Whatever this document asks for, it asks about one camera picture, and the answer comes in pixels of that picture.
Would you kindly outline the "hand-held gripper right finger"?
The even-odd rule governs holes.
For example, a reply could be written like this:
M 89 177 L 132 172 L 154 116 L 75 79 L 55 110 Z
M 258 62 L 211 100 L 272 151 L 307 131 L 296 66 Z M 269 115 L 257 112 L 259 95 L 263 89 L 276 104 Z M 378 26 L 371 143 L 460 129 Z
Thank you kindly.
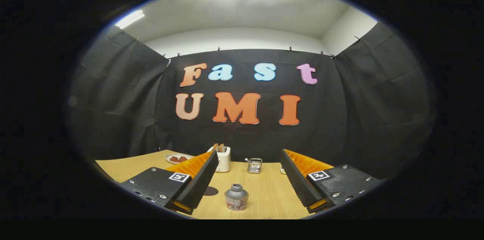
M 386 181 L 348 164 L 332 166 L 288 149 L 281 150 L 280 164 L 309 214 L 357 199 Z

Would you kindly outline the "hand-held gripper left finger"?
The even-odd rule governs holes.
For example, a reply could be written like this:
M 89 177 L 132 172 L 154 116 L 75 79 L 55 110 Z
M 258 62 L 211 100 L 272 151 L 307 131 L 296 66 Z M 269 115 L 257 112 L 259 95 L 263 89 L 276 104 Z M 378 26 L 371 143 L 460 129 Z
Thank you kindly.
M 159 207 L 191 215 L 207 190 L 219 159 L 206 152 L 169 168 L 150 167 L 121 183 Z

